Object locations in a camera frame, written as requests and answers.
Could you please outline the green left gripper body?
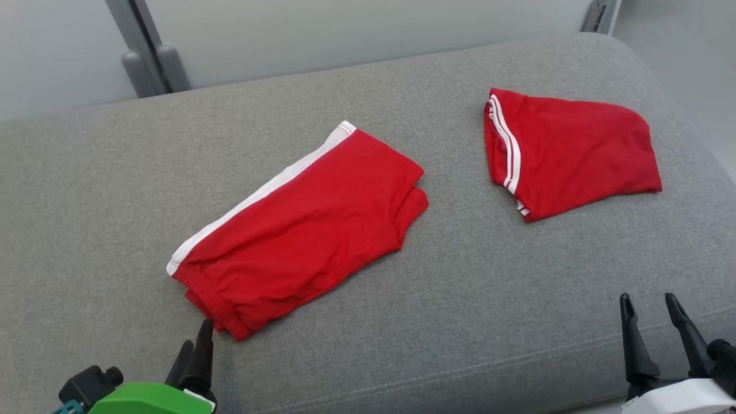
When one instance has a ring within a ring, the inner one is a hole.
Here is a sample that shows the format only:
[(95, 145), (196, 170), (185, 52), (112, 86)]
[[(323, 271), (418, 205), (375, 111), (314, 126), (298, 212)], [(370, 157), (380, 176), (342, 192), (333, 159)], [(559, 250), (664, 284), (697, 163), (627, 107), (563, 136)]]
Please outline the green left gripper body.
[(124, 382), (97, 401), (90, 413), (215, 413), (216, 398), (207, 381)]

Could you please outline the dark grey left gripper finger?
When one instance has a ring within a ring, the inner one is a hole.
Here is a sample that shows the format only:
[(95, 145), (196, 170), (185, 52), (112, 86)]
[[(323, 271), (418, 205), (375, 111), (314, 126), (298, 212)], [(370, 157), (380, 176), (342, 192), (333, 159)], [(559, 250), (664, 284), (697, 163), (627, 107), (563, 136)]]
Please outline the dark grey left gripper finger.
[(186, 388), (205, 397), (209, 401), (216, 401), (212, 387), (213, 369), (213, 335), (214, 322), (205, 319), (199, 333), (195, 337), (191, 362), (186, 374)]
[(172, 388), (185, 388), (186, 379), (194, 360), (195, 345), (191, 340), (182, 343), (181, 350), (177, 354), (174, 363), (166, 377), (165, 384)]

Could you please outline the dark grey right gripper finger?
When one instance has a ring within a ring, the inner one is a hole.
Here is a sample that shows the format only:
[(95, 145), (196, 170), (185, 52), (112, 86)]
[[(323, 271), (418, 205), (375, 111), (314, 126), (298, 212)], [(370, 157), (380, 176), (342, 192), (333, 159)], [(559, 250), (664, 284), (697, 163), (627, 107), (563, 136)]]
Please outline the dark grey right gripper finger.
[(626, 380), (630, 384), (657, 379), (660, 368), (651, 359), (637, 327), (638, 317), (628, 293), (619, 298)]
[(673, 326), (678, 330), (688, 358), (688, 377), (709, 378), (715, 361), (707, 354), (707, 343), (673, 293), (665, 293), (665, 303)]

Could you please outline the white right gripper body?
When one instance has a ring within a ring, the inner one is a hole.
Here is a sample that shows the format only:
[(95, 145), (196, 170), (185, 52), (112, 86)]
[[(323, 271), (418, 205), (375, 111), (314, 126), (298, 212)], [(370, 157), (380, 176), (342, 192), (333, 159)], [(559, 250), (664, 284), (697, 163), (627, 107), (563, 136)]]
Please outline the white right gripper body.
[(728, 413), (735, 406), (734, 377), (646, 379), (629, 385), (622, 413)]

